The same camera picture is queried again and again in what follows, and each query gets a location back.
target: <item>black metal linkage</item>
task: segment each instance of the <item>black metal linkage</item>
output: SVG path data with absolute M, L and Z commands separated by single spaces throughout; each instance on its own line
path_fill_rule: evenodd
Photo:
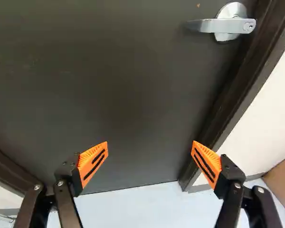
M 66 180 L 59 180 L 53 188 L 61 227 L 82 228 L 68 182 Z

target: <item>wall baseboard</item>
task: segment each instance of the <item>wall baseboard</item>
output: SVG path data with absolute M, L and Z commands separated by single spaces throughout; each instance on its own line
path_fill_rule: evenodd
M 258 178 L 261 178 L 262 176 L 264 176 L 266 174 L 266 172 L 261 172 L 261 173 L 257 173 L 254 175 L 250 175 L 247 176 L 246 181 L 252 181 Z M 208 184 L 201 184 L 201 185 L 193 185 L 191 186 L 190 189 L 188 189 L 188 193 L 194 193 L 194 192 L 199 192 L 199 191 L 205 191 L 205 190 L 209 190 L 211 189 L 210 185 Z

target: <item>cardboard box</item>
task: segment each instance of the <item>cardboard box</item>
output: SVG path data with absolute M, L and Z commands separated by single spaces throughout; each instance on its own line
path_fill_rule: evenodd
M 270 170 L 263 180 L 285 207 L 285 160 Z

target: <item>light blue floor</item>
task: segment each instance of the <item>light blue floor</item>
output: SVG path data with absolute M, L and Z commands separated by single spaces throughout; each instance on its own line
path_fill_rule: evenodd
M 261 179 L 245 185 L 267 188 Z M 285 208 L 274 200 L 285 228 Z M 85 228 L 212 228 L 222 205 L 212 190 L 187 194 L 177 182 L 84 195 L 75 202 Z M 57 213 L 48 227 L 60 227 Z M 249 227 L 244 211 L 237 227 Z

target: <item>white wall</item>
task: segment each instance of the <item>white wall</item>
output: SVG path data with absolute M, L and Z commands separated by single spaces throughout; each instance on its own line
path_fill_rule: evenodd
M 244 173 L 266 172 L 285 159 L 285 52 L 218 150 Z M 203 175 L 193 185 L 208 183 Z
M 0 187 L 0 209 L 20 208 L 23 198 Z

